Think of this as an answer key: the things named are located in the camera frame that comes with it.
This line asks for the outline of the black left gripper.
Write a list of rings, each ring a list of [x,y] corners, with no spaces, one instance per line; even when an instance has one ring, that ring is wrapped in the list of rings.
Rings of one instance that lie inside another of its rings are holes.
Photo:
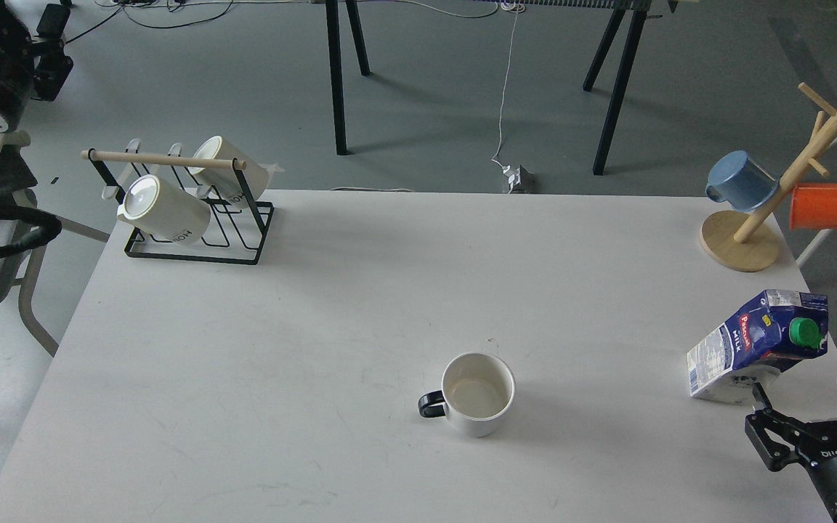
[[[4,131],[19,126],[32,90],[35,100],[53,102],[59,96],[74,66],[65,53],[64,39],[72,7],[47,4],[33,43],[27,26],[9,7],[0,7],[0,128]]]

